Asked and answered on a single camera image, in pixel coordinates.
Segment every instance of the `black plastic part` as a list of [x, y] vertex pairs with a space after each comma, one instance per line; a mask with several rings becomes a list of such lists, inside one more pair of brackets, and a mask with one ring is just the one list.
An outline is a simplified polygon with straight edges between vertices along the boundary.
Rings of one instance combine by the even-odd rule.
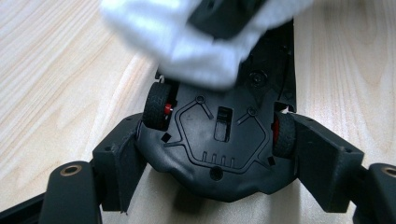
[[274, 143], [273, 154], [277, 157], [291, 159], [296, 135], [294, 118], [291, 114], [281, 112], [275, 112], [275, 116], [279, 133]]
[[349, 189], [357, 209], [353, 216], [355, 224], [396, 223], [396, 167], [377, 163], [364, 175], [355, 178]]
[[189, 23], [215, 38], [230, 39], [248, 24], [266, 0], [203, 0]]
[[104, 211], [126, 212], [147, 162], [135, 149], [135, 130], [142, 115], [123, 119], [93, 151], [93, 166], [106, 185]]
[[37, 223], [43, 201], [44, 193], [8, 208], [0, 213], [0, 223]]
[[88, 162], [69, 162], [51, 173], [39, 223], [102, 223]]
[[171, 87], [167, 84], [154, 82], [148, 92], [143, 123], [149, 128], [161, 130], [165, 125], [165, 105], [168, 102]]
[[291, 115], [298, 178], [325, 212], [345, 213], [347, 190], [360, 171], [363, 152], [313, 119]]
[[292, 182], [294, 161], [273, 155], [271, 132], [276, 104], [296, 108], [292, 30], [290, 22], [263, 36], [232, 90], [172, 83], [177, 105], [168, 126], [154, 130], [143, 121], [138, 131], [136, 146], [151, 166], [194, 194], [224, 202]]

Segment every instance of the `tabletop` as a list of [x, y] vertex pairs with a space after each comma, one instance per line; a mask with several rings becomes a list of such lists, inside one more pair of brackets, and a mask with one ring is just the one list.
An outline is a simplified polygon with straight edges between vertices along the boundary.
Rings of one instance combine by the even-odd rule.
[[[0, 1], [0, 211], [46, 190], [50, 172], [89, 161], [123, 118], [143, 111], [158, 64], [125, 46], [97, 0]], [[295, 18], [298, 113], [396, 163], [396, 2], [315, 0]], [[350, 223], [294, 181], [234, 203], [191, 195], [148, 166], [128, 215], [104, 223]]]

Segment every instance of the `black wheel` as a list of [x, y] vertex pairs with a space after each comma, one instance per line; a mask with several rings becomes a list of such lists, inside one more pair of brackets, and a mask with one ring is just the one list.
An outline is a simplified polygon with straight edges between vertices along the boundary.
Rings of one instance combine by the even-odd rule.
[[295, 141], [294, 119], [290, 114], [275, 112], [273, 124], [274, 133], [274, 156], [290, 159], [293, 154]]
[[165, 124], [164, 109], [169, 98], [171, 87], [154, 82], [149, 89], [142, 121], [151, 129], [161, 130]]

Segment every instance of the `wooden table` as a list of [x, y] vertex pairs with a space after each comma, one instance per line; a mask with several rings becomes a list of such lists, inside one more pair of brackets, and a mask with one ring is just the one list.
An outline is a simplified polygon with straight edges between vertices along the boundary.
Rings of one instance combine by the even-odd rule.
[[[298, 112], [396, 163], [396, 2], [316, 0], [295, 20]], [[106, 27], [98, 2], [0, 1], [0, 211], [46, 189], [50, 172], [89, 161], [124, 117], [141, 112], [157, 64]], [[148, 167], [129, 216], [105, 223], [348, 223], [298, 181], [235, 203], [197, 198]]]

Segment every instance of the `white cloth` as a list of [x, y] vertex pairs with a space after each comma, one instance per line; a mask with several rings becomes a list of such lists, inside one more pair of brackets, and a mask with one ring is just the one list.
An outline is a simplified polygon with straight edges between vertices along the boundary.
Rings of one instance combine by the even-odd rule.
[[313, 0], [268, 0], [236, 37], [214, 40], [187, 23], [201, 0], [102, 0], [106, 20], [127, 43], [160, 63], [165, 77], [225, 90], [239, 64], [268, 29], [290, 20]]

